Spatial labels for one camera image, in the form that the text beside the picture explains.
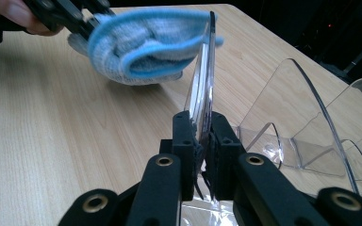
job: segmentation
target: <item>dark background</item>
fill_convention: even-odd
[[[129,1],[113,7],[230,4],[337,77],[362,77],[362,0]]]

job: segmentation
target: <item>human hand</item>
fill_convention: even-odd
[[[35,35],[53,36],[61,30],[50,31],[32,14],[23,0],[0,0],[0,15],[25,27],[29,33]]]

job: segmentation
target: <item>cloth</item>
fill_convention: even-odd
[[[140,86],[179,79],[205,39],[208,11],[141,8],[117,15],[94,15],[99,25],[88,41],[69,44],[88,56],[93,68],[118,83]],[[216,38],[216,46],[223,39]]]

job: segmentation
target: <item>light wood tabletop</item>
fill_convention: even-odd
[[[233,6],[180,8],[218,15],[224,45],[216,50],[214,110],[232,125],[287,58],[307,72],[326,105],[347,88]],[[184,109],[194,63],[177,81],[125,86],[96,73],[68,35],[6,32],[0,44],[0,225],[57,225],[81,194],[125,191],[160,140],[172,138],[172,117]]]

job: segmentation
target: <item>microfiber cloth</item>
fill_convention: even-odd
[[[72,34],[69,44],[93,68],[118,83],[140,86],[179,79],[205,40],[208,11],[140,8],[96,14],[100,23],[88,41]],[[216,46],[223,39],[216,38]]]

